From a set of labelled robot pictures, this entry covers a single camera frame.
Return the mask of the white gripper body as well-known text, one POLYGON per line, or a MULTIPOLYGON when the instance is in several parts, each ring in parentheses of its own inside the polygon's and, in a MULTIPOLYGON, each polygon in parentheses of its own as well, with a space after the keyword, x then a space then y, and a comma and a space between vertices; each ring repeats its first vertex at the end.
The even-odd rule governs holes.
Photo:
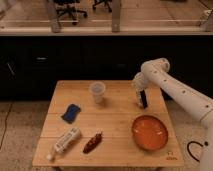
POLYGON ((147 88, 147 85, 148 81, 145 76, 141 72, 138 72, 132 80, 132 86, 135 88, 137 103, 139 107, 143 107, 140 92, 145 90, 147 88))

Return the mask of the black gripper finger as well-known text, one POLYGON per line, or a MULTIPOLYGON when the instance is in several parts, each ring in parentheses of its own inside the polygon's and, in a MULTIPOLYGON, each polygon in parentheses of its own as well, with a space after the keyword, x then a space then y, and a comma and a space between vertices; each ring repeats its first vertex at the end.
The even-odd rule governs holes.
POLYGON ((140 94, 141 94, 141 101, 143 104, 143 108, 145 109, 148 107, 145 90, 141 91, 140 94))

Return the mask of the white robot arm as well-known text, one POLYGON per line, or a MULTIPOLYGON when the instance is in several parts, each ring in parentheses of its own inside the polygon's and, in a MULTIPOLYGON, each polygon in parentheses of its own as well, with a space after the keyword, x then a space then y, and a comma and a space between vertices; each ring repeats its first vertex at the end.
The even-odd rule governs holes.
POLYGON ((143 105, 140 93, 154 83, 199 121, 207 130, 199 171, 213 171, 213 99, 170 76, 169 69, 170 63, 166 58, 149 60, 141 65, 132 80, 138 105, 143 105))

